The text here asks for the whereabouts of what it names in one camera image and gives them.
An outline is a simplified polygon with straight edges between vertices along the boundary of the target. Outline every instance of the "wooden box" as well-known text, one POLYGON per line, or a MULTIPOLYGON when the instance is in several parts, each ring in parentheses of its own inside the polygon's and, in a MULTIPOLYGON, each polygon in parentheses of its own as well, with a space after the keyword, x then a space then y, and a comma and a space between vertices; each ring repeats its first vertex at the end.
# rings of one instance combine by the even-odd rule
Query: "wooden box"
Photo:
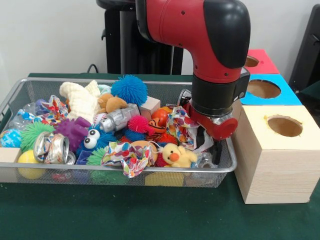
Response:
POLYGON ((244 98, 236 100, 233 116, 238 120, 242 105, 301 105, 280 74, 252 74, 244 98))
POLYGON ((233 143, 244 202, 308 202, 320 176, 319 136, 302 105, 242 106, 233 143))
POLYGON ((249 49, 244 66, 251 74, 280 73, 264 49, 249 49))

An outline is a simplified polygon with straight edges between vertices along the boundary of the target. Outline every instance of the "red box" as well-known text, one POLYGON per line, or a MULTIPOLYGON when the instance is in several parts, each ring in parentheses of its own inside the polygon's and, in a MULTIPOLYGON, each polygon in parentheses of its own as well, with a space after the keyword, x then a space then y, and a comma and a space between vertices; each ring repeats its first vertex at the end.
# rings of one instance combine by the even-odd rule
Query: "red box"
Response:
POLYGON ((280 74, 264 49, 249 49, 244 66, 251 74, 280 74))

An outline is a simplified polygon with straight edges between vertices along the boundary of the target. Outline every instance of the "white plush toy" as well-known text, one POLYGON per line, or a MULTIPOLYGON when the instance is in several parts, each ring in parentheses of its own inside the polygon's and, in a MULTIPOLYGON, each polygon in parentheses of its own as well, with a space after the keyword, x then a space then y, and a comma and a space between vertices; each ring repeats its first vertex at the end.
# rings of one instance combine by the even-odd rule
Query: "white plush toy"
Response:
POLYGON ((83 87, 74 82, 64 82, 60 86, 60 95, 69 99, 68 119, 76 119, 83 117, 91 124, 94 122, 94 117, 100 110, 98 97, 100 91, 96 80, 91 81, 86 87, 83 87))

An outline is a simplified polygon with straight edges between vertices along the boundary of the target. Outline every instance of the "yellow ball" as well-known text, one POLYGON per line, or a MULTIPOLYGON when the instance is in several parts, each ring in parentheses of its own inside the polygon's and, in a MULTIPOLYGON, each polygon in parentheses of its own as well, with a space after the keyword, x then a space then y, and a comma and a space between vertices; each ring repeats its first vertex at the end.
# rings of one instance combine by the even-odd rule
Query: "yellow ball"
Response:
MULTIPOLYGON (((19 164, 38 164, 34 156, 33 150, 28 150, 24 152, 18 159, 19 164)), ((18 168, 19 173, 26 179, 34 180, 41 178, 46 169, 44 168, 18 168)))

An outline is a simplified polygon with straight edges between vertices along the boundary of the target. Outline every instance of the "orange duck beak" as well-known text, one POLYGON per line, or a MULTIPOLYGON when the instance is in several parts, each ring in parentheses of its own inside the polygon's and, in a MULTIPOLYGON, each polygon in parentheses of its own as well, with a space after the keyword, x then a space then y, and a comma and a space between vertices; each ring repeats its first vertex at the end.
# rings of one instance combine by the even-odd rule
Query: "orange duck beak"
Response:
POLYGON ((177 153, 171 153, 169 158, 171 162, 176 162, 179 160, 179 155, 177 153))

